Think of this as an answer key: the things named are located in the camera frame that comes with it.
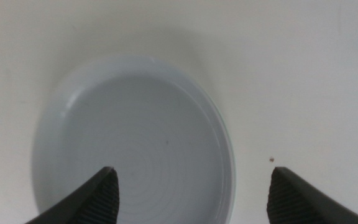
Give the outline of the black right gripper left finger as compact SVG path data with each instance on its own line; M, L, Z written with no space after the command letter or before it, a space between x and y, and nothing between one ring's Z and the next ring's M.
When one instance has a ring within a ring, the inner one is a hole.
M119 181L113 167L103 167L70 195L26 224L116 224Z

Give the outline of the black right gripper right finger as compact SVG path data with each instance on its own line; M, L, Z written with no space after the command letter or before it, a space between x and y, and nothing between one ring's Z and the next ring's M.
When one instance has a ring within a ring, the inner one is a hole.
M267 216L274 224L358 224L358 214L286 167L272 172Z

